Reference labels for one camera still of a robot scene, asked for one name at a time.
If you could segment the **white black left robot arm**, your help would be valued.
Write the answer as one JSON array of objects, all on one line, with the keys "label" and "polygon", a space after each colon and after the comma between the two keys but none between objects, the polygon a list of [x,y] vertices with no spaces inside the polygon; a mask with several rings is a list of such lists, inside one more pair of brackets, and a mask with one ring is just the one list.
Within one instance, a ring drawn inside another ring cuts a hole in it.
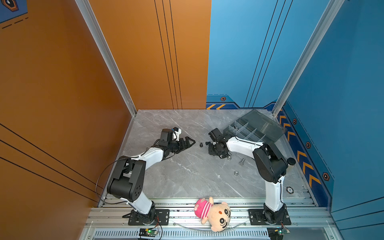
[{"label": "white black left robot arm", "polygon": [[155,221],[155,203],[143,193],[146,170],[170,158],[171,153],[179,154],[195,143],[190,137],[159,139],[144,153],[136,157],[122,156],[117,160],[107,184],[107,193],[125,201],[133,208],[129,215],[123,216],[124,218],[134,218],[145,225]]}]

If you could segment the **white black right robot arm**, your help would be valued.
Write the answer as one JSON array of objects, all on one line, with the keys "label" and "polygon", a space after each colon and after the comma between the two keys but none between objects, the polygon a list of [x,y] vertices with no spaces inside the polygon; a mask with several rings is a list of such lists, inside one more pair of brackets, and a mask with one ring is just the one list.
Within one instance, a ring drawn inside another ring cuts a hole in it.
[{"label": "white black right robot arm", "polygon": [[296,163],[295,159],[285,159],[273,143],[251,142],[238,137],[214,139],[206,145],[210,155],[221,159],[228,158],[231,152],[253,158],[266,186],[264,221],[269,225],[292,224],[287,205],[283,202],[283,183],[287,169]]}]

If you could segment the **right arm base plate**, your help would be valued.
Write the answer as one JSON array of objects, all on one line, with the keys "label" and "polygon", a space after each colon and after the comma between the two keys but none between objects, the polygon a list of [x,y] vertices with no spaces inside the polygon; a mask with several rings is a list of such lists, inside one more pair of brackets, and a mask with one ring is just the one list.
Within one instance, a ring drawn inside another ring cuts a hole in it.
[{"label": "right arm base plate", "polygon": [[289,226],[292,224],[287,209],[281,208],[277,212],[262,209],[249,209],[249,219],[252,226],[280,225]]}]

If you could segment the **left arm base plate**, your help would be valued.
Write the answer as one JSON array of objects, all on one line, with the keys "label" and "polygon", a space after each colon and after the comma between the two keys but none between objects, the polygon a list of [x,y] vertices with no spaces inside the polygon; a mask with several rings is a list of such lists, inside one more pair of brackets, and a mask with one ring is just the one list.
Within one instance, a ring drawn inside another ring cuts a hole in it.
[{"label": "left arm base plate", "polygon": [[140,214],[134,210],[130,212],[128,220],[129,226],[154,226],[158,223],[162,226],[169,224],[170,210],[169,209],[155,209],[150,211],[147,215]]}]

